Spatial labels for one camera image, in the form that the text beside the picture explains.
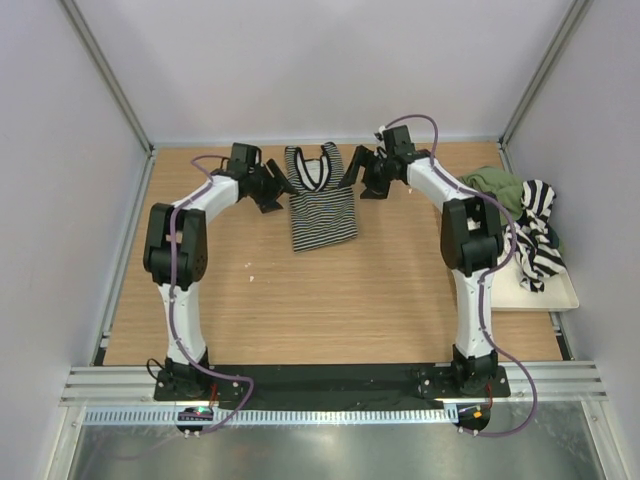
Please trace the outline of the thin-striped black white tank top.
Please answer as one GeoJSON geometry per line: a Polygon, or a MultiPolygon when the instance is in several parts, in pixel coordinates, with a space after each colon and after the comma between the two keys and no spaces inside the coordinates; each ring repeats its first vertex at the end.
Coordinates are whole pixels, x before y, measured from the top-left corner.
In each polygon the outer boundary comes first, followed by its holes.
{"type": "Polygon", "coordinates": [[[358,226],[353,189],[342,187],[343,159],[333,142],[306,158],[299,146],[285,148],[287,179],[297,193],[289,199],[292,248],[296,253],[355,239],[358,226]]]}

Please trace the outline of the green tank top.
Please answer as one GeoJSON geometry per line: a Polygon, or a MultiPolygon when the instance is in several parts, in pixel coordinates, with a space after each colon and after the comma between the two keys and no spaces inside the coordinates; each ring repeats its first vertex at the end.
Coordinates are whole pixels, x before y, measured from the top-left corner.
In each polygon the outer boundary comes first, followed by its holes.
{"type": "Polygon", "coordinates": [[[524,181],[517,175],[497,167],[484,166],[460,176],[459,180],[467,187],[494,197],[514,221],[522,216],[524,181]]]}

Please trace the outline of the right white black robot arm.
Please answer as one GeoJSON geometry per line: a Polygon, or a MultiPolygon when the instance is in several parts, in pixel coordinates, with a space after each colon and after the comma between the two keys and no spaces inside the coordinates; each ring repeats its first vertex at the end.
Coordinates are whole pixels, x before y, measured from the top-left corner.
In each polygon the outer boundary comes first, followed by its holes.
{"type": "Polygon", "coordinates": [[[479,395],[498,371],[492,339],[491,287],[503,251],[499,209],[446,171],[433,149],[419,150],[406,126],[378,134],[381,145],[358,146],[339,185],[361,179],[362,199],[385,199],[401,181],[423,193],[440,212],[440,253],[456,291],[458,327],[450,381],[464,396],[479,395]]]}

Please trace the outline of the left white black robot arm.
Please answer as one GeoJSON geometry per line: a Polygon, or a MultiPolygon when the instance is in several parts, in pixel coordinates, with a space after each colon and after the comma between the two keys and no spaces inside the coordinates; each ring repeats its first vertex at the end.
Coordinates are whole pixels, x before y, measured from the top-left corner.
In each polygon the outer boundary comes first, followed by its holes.
{"type": "Polygon", "coordinates": [[[272,159],[254,145],[235,143],[228,155],[191,160],[204,183],[172,203],[151,207],[143,252],[144,270],[160,292],[168,350],[156,375],[156,400],[199,400],[218,379],[210,368],[201,329],[199,290],[208,267],[208,226],[220,213],[250,198],[263,213],[281,208],[278,199],[297,191],[272,159]]]}

